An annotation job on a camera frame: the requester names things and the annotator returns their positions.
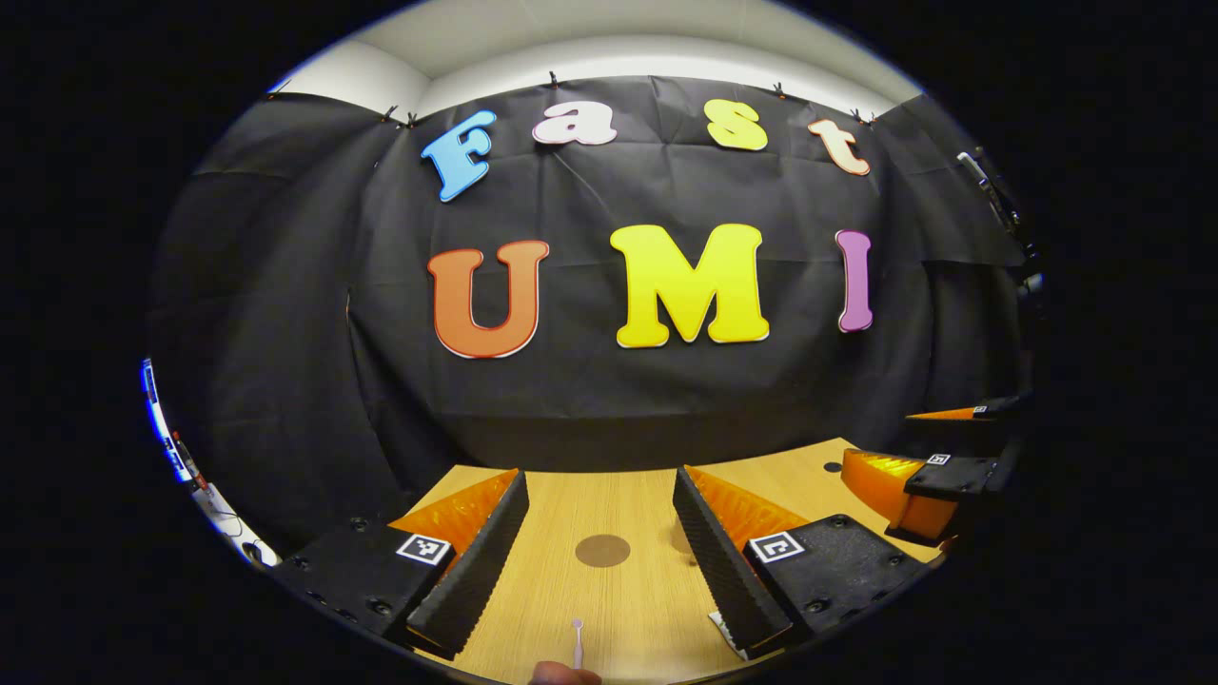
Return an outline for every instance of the black fabric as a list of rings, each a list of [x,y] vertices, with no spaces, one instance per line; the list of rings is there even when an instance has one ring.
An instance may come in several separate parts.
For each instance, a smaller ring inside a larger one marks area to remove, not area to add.
[[[766,150],[719,147],[702,112],[713,98],[756,110]],[[618,138],[535,143],[541,112],[570,100],[613,107]],[[484,108],[497,116],[490,173],[442,204],[420,152]],[[821,118],[855,135],[868,176],[832,162],[806,129]],[[905,414],[1011,394],[1017,375],[1006,269],[1018,246],[920,122],[898,107],[867,127],[755,88],[659,77],[525,88],[414,129],[323,98],[262,101],[201,166],[163,239],[151,352],[171,424],[189,428],[200,467],[259,533],[294,545],[356,503],[402,507],[463,460],[621,470],[836,436],[883,449]],[[638,223],[666,228],[693,263],[716,225],[756,227],[769,339],[713,342],[713,305],[693,344],[674,333],[660,349],[619,347],[625,263],[609,236]],[[837,329],[838,230],[872,241],[865,332]],[[551,246],[532,341],[502,360],[448,352],[428,261],[480,250],[473,312],[496,325],[507,271],[495,255],[526,239]]]

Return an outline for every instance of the letter m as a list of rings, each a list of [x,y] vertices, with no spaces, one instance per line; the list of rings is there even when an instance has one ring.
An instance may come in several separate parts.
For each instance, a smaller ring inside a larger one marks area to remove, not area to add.
[[[627,225],[609,238],[626,257],[626,325],[618,330],[622,347],[659,347],[669,328],[659,321],[659,305],[672,317],[686,342],[693,342],[716,301],[715,321],[706,333],[715,342],[753,342],[770,335],[758,296],[756,250],[761,233],[752,225],[725,223],[710,233],[698,267],[693,268],[663,227]]]

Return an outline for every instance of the black backdrop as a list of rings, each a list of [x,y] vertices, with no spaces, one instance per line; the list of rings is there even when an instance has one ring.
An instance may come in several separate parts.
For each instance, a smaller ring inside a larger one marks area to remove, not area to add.
[[[134,371],[152,246],[205,151],[280,74],[400,6],[26,2],[13,17],[10,221],[30,357],[16,369],[4,489],[18,505],[7,681],[442,681],[245,572],[173,485]],[[1184,50],[1203,44],[1199,10],[816,11],[917,77],[1000,160],[1041,227],[1052,325],[1038,456],[1005,524],[760,681],[1197,681],[1212,650],[1191,616],[1206,499],[1190,467],[1208,463],[1199,352],[1214,345],[1213,328],[1190,322],[1213,308],[1181,294],[1203,291],[1213,252],[1184,229],[1201,223],[1179,197],[1202,177],[1189,173],[1201,62]]]
[[[765,151],[711,140],[702,104],[716,98],[758,111]],[[533,141],[541,112],[571,100],[613,107],[616,139]],[[498,117],[490,173],[442,204],[420,151],[480,110]],[[1017,390],[1006,267],[1022,255],[954,158],[976,144],[924,95],[868,127],[755,88],[620,77],[492,95],[415,128],[381,118],[312,95],[257,102],[186,184],[157,255],[150,352],[167,418],[280,550],[335,517],[403,513],[457,462],[647,469],[838,435],[884,449],[909,413]],[[806,129],[821,118],[855,135],[870,174],[829,160]],[[625,262],[609,235],[641,223],[692,263],[716,225],[756,227],[770,336],[620,347]],[[875,323],[850,334],[838,230],[872,243]],[[487,255],[473,312],[493,325],[507,316],[493,255],[515,240],[551,246],[536,335],[507,358],[451,353],[428,261]]]

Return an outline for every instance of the letter f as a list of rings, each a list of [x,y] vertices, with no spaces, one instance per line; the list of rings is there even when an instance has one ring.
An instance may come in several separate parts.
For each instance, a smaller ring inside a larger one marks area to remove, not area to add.
[[[495,112],[482,110],[423,149],[423,157],[430,157],[440,172],[443,186],[440,189],[440,201],[447,202],[462,190],[474,185],[491,168],[488,162],[475,162],[469,156],[474,152],[486,155],[491,151],[491,137],[479,127],[495,123]],[[460,137],[465,134],[465,141]]]

